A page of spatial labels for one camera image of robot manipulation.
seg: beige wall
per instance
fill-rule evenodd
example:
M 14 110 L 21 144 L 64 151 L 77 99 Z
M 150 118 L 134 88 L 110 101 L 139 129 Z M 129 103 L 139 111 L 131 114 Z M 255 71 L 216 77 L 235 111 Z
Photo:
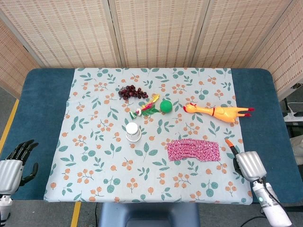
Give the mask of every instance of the beige wall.
M 34 68 L 38 63 L 0 20 L 0 86 L 19 98 L 25 77 Z
M 301 0 L 0 0 L 0 8 L 46 67 L 262 66 L 280 92 L 286 74 L 274 69 L 280 60 L 262 63 L 263 52 L 274 24 L 285 32 L 301 20 L 283 13 L 294 2 L 300 10 Z M 9 85 L 20 94 L 21 82 Z
M 247 65 L 271 72 L 278 98 L 303 83 L 303 1 L 294 0 Z

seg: yellow rubber chicken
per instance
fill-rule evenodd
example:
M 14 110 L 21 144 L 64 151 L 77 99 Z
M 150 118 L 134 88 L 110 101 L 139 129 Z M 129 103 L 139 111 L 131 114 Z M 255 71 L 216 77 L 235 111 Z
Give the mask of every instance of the yellow rubber chicken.
M 249 113 L 238 113 L 239 111 L 254 111 L 254 108 L 239 108 L 239 107 L 214 107 L 214 108 L 202 108 L 196 104 L 187 104 L 183 106 L 183 109 L 187 113 L 205 113 L 224 122 L 235 122 L 236 117 L 250 117 Z

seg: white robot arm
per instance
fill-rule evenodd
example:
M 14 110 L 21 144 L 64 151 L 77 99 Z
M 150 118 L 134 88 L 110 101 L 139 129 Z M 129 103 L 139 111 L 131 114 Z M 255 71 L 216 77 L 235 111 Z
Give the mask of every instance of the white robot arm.
M 5 226 L 9 216 L 11 195 L 20 186 L 34 179 L 38 172 L 38 163 L 35 163 L 32 173 L 22 178 L 25 162 L 33 148 L 38 146 L 38 143 L 33 142 L 34 140 L 20 143 L 5 160 L 0 161 L 0 227 Z
M 234 145 L 225 140 L 232 153 L 235 155 L 233 165 L 235 171 L 243 176 L 246 180 L 253 183 L 253 191 L 258 201 L 273 227 L 288 227 L 292 225 L 286 211 L 279 202 L 277 195 L 273 191 L 271 185 L 266 183 L 266 170 L 256 151 L 247 151 L 238 153 Z

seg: green toy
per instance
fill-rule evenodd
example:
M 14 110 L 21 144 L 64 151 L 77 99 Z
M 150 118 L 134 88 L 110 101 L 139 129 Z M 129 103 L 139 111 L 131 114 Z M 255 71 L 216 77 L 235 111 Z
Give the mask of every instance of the green toy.
M 160 109 L 164 113 L 169 113 L 172 110 L 172 104 L 169 100 L 163 100 L 160 103 Z

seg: grapes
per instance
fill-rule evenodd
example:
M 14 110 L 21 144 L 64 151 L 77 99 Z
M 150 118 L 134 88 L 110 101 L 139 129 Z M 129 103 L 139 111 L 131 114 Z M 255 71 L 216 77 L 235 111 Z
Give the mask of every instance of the grapes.
M 121 88 L 120 91 L 118 91 L 118 94 L 120 96 L 120 99 L 123 98 L 124 100 L 127 100 L 130 97 L 137 97 L 139 99 L 148 98 L 146 92 L 143 92 L 140 87 L 136 91 L 136 87 L 134 85 Z

